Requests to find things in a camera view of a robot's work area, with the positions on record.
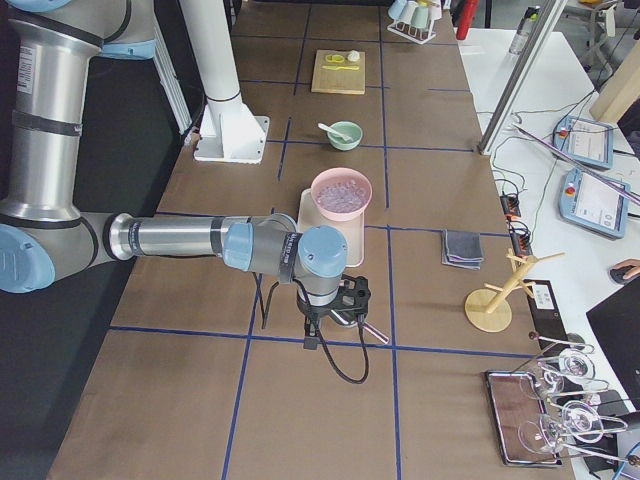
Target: pink bowl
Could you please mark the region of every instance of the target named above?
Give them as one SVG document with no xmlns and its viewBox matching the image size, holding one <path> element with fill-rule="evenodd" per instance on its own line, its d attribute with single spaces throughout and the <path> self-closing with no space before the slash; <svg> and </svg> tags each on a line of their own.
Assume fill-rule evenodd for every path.
<svg viewBox="0 0 640 480">
<path fill-rule="evenodd" d="M 311 183 L 311 198 L 318 211 L 329 220 L 346 222 L 364 212 L 372 195 L 371 183 L 350 168 L 331 168 Z"/>
</svg>

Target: green bowl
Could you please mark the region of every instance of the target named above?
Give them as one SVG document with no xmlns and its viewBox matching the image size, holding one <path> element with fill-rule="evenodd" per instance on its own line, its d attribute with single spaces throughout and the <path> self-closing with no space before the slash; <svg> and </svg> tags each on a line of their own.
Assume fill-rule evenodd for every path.
<svg viewBox="0 0 640 480">
<path fill-rule="evenodd" d="M 329 137 L 331 145 L 338 150 L 353 150 L 362 140 L 362 129 L 353 122 L 336 122 L 331 125 L 331 128 L 353 138 L 353 142 L 347 142 L 343 138 L 338 137 L 331 132 L 327 132 L 327 137 Z"/>
</svg>

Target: round wooden base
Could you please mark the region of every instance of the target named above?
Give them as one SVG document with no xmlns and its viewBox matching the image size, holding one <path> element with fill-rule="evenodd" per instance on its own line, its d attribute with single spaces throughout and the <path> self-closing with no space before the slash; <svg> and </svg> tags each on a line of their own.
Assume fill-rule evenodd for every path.
<svg viewBox="0 0 640 480">
<path fill-rule="evenodd" d="M 484 332 L 501 332 L 511 323 L 511 307 L 506 300 L 499 303 L 493 313 L 484 312 L 496 295 L 493 290 L 481 288 L 471 292 L 464 303 L 464 311 L 469 321 Z"/>
</svg>

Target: white spoon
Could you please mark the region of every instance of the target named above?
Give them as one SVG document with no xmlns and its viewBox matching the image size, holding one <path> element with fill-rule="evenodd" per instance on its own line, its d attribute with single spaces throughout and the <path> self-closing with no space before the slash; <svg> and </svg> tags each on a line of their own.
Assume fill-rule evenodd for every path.
<svg viewBox="0 0 640 480">
<path fill-rule="evenodd" d="M 347 135 L 346 133 L 341 133 L 329 127 L 328 125 L 325 125 L 324 123 L 319 123 L 318 128 L 320 130 L 324 130 L 325 132 L 330 132 L 330 133 L 333 133 L 334 135 L 337 135 L 338 137 L 342 138 L 345 142 L 353 142 L 353 138 Z"/>
</svg>

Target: red object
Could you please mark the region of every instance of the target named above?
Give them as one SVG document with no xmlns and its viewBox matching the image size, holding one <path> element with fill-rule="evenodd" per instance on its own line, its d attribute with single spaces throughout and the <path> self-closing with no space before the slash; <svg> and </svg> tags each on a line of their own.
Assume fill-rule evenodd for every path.
<svg viewBox="0 0 640 480">
<path fill-rule="evenodd" d="M 471 27 L 473 16 L 476 14 L 476 10 L 478 9 L 479 2 L 480 0 L 467 0 L 464 4 L 464 9 L 460 16 L 460 23 L 458 24 L 458 31 L 456 32 L 456 38 L 458 40 L 464 40 L 467 38 L 467 33 L 469 32 L 469 27 Z"/>
</svg>

